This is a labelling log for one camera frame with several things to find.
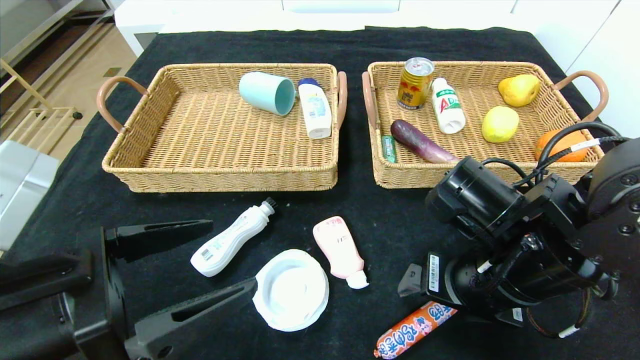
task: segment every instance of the black cloth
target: black cloth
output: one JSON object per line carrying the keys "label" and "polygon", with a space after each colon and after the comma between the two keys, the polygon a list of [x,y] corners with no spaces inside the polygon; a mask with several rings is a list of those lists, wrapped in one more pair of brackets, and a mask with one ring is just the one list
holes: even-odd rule
{"label": "black cloth", "polygon": [[[453,249],[462,244],[452,226],[438,223],[425,210],[426,189],[386,190],[373,179],[360,75],[374,61],[402,61],[413,56],[432,60],[530,61],[540,65],[554,82],[564,77],[531,34],[502,28],[159,35],[127,73],[142,85],[148,85],[160,67],[172,63],[331,63],[346,71],[349,101],[340,131],[339,180],[335,188],[325,192],[269,194],[132,193],[100,167],[115,134],[96,115],[61,165],[51,190],[8,253],[8,259],[81,247],[81,243],[76,243],[76,232],[101,225],[210,218],[215,221],[215,234],[269,195],[280,205],[276,215],[213,278],[200,275],[189,264],[190,256],[206,238],[122,264],[130,322],[251,277],[283,250],[302,249],[320,262],[330,282],[329,303],[315,324],[298,332],[279,332],[268,327],[251,304],[223,327],[211,333],[194,334],[202,340],[181,359],[372,358],[378,337],[427,300],[420,296],[398,297],[397,285],[407,266],[419,262],[429,250]],[[590,112],[573,86],[567,86],[563,93],[580,117]],[[131,87],[118,85],[107,101],[108,108],[123,122],[139,98]],[[367,288],[352,290],[344,280],[329,274],[328,261],[311,230],[333,215],[345,219],[365,259],[365,272],[371,283]],[[614,301],[595,300],[586,328],[566,340],[543,338],[528,324],[523,329],[514,329],[467,322],[456,315],[402,357],[638,358],[638,285],[638,281],[624,279]],[[543,325],[558,331],[577,318],[579,299],[579,294],[553,299],[546,306],[537,307],[535,313]]]}

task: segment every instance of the basket handle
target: basket handle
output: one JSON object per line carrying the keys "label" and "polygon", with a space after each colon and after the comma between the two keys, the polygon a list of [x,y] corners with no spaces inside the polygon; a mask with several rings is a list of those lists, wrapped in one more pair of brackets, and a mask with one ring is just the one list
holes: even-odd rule
{"label": "basket handle", "polygon": [[364,104],[367,108],[367,118],[369,119],[369,126],[371,129],[376,129],[378,123],[378,114],[376,111],[376,105],[373,102],[373,94],[371,88],[371,80],[369,79],[369,72],[362,73],[362,93],[364,95]]}
{"label": "basket handle", "polygon": [[604,110],[604,107],[607,106],[607,102],[609,102],[609,89],[607,88],[607,84],[604,83],[604,80],[598,74],[587,70],[577,71],[567,76],[564,80],[561,80],[560,82],[555,84],[554,88],[560,90],[579,76],[586,76],[587,78],[591,79],[598,87],[598,91],[600,92],[600,102],[598,103],[598,106],[596,106],[596,108],[593,109],[593,111],[589,115],[582,119],[581,122],[594,121],[602,112],[602,110]]}
{"label": "basket handle", "polygon": [[347,113],[347,73],[338,73],[338,130],[342,127]]}
{"label": "basket handle", "polygon": [[102,86],[100,86],[100,89],[98,90],[98,95],[95,98],[95,102],[98,105],[98,111],[100,112],[100,115],[102,115],[104,120],[107,120],[109,125],[111,125],[111,127],[117,133],[121,133],[122,130],[124,129],[124,126],[122,126],[111,115],[109,110],[107,110],[107,105],[105,103],[105,100],[106,100],[107,94],[109,93],[111,88],[113,88],[117,83],[120,83],[120,82],[127,83],[127,84],[133,86],[142,95],[148,95],[148,91],[147,91],[147,89],[145,89],[144,86],[138,84],[135,80],[133,80],[131,78],[127,78],[126,76],[114,76],[113,78],[110,78],[107,81],[105,81],[104,84],[102,84]]}

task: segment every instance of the gold can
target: gold can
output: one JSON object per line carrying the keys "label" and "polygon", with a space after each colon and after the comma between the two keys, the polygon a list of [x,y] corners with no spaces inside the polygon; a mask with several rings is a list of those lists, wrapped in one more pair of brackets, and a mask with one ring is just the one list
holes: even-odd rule
{"label": "gold can", "polygon": [[404,63],[398,85],[397,100],[400,107],[416,110],[424,105],[429,96],[434,68],[433,62],[427,58],[410,58]]}

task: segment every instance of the orange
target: orange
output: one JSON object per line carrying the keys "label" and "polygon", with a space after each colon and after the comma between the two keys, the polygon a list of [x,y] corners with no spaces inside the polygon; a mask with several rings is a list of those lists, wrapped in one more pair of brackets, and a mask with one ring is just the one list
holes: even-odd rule
{"label": "orange", "polygon": [[[540,154],[542,153],[542,150],[545,148],[549,140],[551,140],[551,138],[554,137],[555,134],[558,134],[560,130],[562,129],[551,130],[542,135],[540,139],[538,139],[538,144],[536,145],[536,160],[540,160]],[[585,141],[587,141],[587,138],[585,138],[580,131],[574,131],[566,135],[564,138],[560,139],[560,141],[558,141],[553,149],[551,149],[551,153],[549,154],[549,156],[557,153],[558,151],[565,150],[567,147],[571,147],[577,143]],[[587,156],[588,151],[589,148],[580,149],[563,156],[562,158],[558,159],[558,161],[582,161]]]}

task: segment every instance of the white bottle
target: white bottle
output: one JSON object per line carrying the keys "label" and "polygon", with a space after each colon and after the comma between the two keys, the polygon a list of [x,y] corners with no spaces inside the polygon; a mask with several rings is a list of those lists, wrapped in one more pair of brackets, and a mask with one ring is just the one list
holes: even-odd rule
{"label": "white bottle", "polygon": [[221,272],[247,240],[261,232],[275,213],[276,202],[268,197],[260,206],[240,214],[222,233],[202,245],[191,257],[191,264],[206,277]]}
{"label": "white bottle", "polygon": [[431,88],[433,89],[431,101],[440,131],[445,134],[454,134],[462,130],[467,119],[460,107],[460,100],[458,100],[456,92],[444,78],[433,80]]}
{"label": "white bottle", "polygon": [[369,285],[363,271],[364,260],[358,254],[343,218],[330,217],[314,226],[313,233],[318,246],[329,259],[333,276],[347,280],[347,285],[352,289]]}
{"label": "white bottle", "polygon": [[318,82],[313,78],[301,79],[298,94],[309,137],[322,139],[331,136],[331,109]]}

